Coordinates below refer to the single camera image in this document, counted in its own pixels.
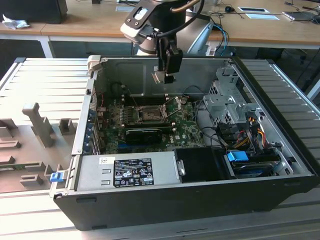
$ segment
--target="computer case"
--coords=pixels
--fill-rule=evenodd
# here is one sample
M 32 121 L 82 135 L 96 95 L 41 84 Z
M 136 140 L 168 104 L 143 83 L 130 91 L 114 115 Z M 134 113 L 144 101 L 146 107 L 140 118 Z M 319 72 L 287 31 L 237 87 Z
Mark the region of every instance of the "computer case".
M 66 0 L 0 0 L 0 15 L 28 23 L 61 24 L 67 16 Z

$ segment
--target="blue cable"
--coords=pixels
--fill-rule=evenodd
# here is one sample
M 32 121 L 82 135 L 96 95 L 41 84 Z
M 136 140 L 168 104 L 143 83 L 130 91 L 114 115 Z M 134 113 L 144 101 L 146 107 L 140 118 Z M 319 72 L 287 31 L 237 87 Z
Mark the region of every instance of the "blue cable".
M 225 50 L 226 50 L 226 47 L 227 47 L 227 36 L 226 36 L 225 31 L 224 31 L 221 27 L 219 27 L 218 25 L 215 25 L 215 24 L 214 24 L 214 26 L 215 26 L 217 29 L 219 29 L 219 30 L 221 31 L 221 33 L 223 34 L 223 36 L 224 36 L 224 47 L 223 47 L 223 51 L 222 51 L 221 54 L 220 54 L 220 56 L 222 56 L 222 54 L 224 54 L 224 52 L 225 52 Z

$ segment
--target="green circuit board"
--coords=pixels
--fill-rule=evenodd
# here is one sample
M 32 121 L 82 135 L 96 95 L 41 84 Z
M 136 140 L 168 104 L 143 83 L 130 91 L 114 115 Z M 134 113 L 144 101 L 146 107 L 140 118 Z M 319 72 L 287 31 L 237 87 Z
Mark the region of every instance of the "green circuit board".
M 200 130 L 193 120 L 194 108 L 191 102 L 182 105 L 180 111 L 167 118 L 168 122 L 175 122 L 176 131 L 164 133 L 161 143 L 150 145 L 127 145 L 125 133 L 128 128 L 121 127 L 120 118 L 123 105 L 118 101 L 114 101 L 107 108 L 110 126 L 101 130 L 102 141 L 105 145 L 104 154 L 166 152 L 173 151 L 175 148 L 203 147 L 205 145 L 203 138 L 200 136 Z M 173 113 L 176 109 L 177 106 L 174 101 L 166 106 L 168 113 Z

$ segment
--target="power supply label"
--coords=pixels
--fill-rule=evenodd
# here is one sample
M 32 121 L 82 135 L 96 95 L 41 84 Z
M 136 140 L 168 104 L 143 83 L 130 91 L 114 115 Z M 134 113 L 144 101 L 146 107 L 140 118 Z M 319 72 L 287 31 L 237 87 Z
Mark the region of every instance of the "power supply label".
M 115 160 L 113 173 L 116 188 L 154 185 L 151 158 Z

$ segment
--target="blue tab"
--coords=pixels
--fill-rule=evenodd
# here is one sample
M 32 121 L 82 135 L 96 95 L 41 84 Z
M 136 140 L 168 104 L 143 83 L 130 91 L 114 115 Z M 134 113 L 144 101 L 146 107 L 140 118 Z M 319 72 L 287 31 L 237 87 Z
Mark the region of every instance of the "blue tab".
M 62 172 L 54 172 L 54 173 L 51 173 L 51 176 L 50 176 L 50 182 L 63 182 L 64 179 L 63 179 L 64 175 Z
M 231 151 L 227 154 L 229 162 L 248 161 L 248 156 L 245 151 Z

